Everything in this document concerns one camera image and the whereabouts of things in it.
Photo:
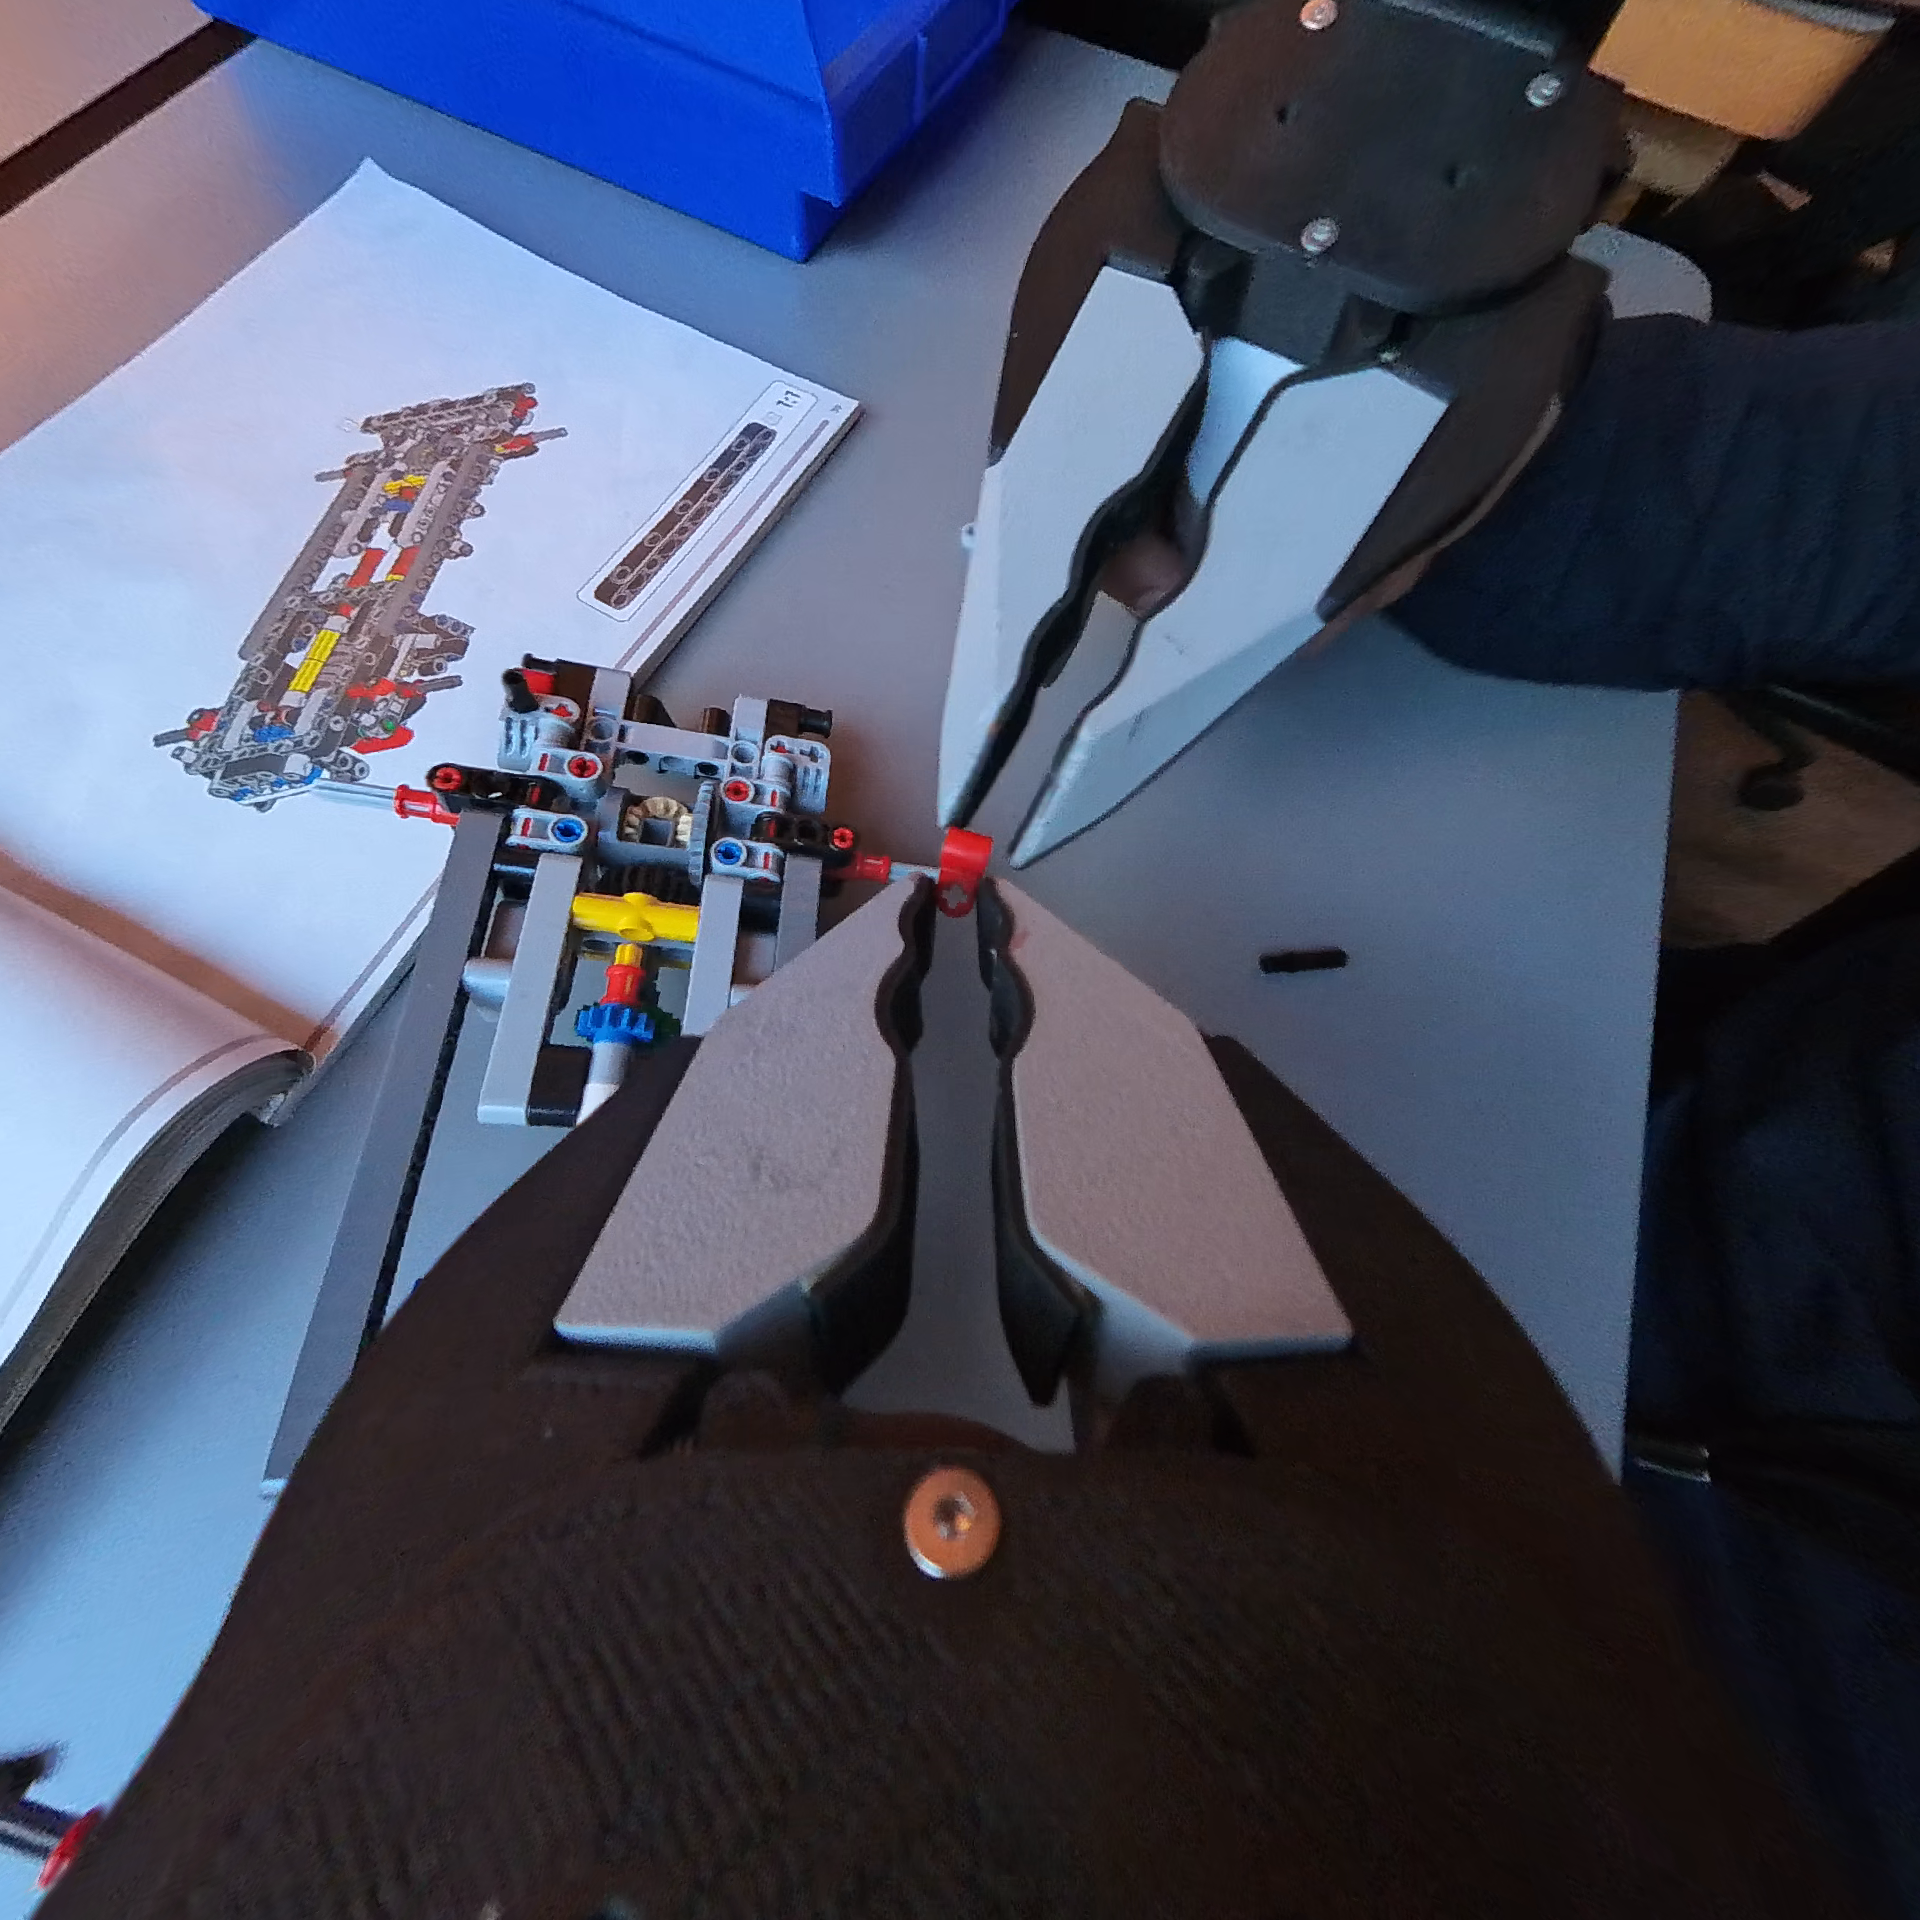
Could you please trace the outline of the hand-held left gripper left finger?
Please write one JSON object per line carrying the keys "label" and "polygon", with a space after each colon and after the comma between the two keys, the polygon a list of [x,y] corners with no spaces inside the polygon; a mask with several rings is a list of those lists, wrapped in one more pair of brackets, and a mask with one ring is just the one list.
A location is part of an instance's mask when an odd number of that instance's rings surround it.
{"label": "hand-held left gripper left finger", "polygon": [[649,1352],[882,1352],[905,1321],[936,891],[899,879],[703,1040],[557,1317]]}

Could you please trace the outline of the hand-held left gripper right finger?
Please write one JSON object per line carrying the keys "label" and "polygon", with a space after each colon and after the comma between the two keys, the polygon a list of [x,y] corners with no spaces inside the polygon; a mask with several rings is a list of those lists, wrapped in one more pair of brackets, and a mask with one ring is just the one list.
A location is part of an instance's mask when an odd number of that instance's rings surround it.
{"label": "hand-held left gripper right finger", "polygon": [[999,1318],[1027,1395],[1342,1352],[1354,1325],[1197,1024],[989,879]]}

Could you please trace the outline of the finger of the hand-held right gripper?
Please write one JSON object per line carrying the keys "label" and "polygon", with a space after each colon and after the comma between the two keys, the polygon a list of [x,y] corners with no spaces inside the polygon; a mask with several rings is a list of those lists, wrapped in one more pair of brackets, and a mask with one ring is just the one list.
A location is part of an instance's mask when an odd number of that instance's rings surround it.
{"label": "finger of the hand-held right gripper", "polygon": [[1097,570],[1202,365],[1168,282],[1118,266],[1096,275],[982,479],[945,704],[943,827],[973,824],[1082,640]]}
{"label": "finger of the hand-held right gripper", "polygon": [[1250,342],[1213,347],[1184,470],[1199,562],[1064,739],[1015,869],[1110,817],[1321,633],[1323,594],[1447,406],[1378,363],[1312,373]]}

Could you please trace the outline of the grey toy brick model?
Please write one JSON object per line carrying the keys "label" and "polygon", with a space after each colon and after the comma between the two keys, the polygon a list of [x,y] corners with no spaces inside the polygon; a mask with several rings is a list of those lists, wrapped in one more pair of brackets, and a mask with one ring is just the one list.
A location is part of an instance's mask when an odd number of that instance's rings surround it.
{"label": "grey toy brick model", "polygon": [[474,1008],[494,1033],[481,1121],[570,1129],[672,1040],[697,1040],[815,946],[841,882],[976,898],[992,838],[939,862],[873,849],[830,810],[833,713],[742,697],[678,726],[633,672],[527,655],[501,677],[493,762],[446,759],[392,809],[451,854],[358,1152],[261,1489],[288,1480],[383,1330],[443,1087]]}

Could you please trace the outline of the person's right forearm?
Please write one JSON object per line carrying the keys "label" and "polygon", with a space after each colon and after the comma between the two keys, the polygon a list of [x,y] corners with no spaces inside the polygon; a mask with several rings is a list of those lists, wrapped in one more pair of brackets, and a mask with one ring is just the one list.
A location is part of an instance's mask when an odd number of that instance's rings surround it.
{"label": "person's right forearm", "polygon": [[1917,683],[1917,319],[1610,319],[1544,449],[1391,614],[1510,680]]}

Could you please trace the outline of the tan furniture piece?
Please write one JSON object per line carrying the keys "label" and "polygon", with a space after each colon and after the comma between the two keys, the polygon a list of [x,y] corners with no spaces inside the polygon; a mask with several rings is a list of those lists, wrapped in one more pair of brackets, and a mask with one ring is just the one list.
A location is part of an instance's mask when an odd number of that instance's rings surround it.
{"label": "tan furniture piece", "polygon": [[1613,3],[1590,66],[1624,93],[1629,159],[1599,222],[1695,197],[1742,144],[1803,135],[1914,17],[1907,2]]}

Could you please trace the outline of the blue plastic bin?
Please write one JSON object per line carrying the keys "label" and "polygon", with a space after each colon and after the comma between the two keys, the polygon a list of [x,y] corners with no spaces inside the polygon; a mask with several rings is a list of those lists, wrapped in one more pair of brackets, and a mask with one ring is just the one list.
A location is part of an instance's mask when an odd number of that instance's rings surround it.
{"label": "blue plastic bin", "polygon": [[805,259],[1009,2],[202,2],[210,17]]}

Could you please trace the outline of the person's dark clothing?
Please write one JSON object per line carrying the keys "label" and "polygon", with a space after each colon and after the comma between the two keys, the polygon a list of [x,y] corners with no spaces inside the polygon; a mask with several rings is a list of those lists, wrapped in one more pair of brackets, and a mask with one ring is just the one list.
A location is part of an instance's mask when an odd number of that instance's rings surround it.
{"label": "person's dark clothing", "polygon": [[1917,1915],[1917,914],[1673,968],[1626,1480],[1866,1905]]}

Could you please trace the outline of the open instruction booklet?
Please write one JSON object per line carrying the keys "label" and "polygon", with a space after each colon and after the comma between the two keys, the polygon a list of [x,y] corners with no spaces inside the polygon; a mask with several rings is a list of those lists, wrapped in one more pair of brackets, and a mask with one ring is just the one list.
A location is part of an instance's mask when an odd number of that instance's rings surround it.
{"label": "open instruction booklet", "polygon": [[858,417],[363,162],[5,451],[8,1422],[398,985],[501,674],[647,674]]}

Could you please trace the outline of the black and red toy piece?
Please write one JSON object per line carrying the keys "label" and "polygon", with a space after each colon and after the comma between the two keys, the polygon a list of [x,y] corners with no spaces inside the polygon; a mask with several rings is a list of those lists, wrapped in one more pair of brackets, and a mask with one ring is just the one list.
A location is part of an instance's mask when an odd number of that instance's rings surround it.
{"label": "black and red toy piece", "polygon": [[65,1760],[59,1744],[40,1744],[2,1755],[2,1851],[33,1869],[33,1890],[45,1894],[72,1869],[81,1849],[107,1816],[110,1801],[86,1808],[48,1797],[47,1781]]}

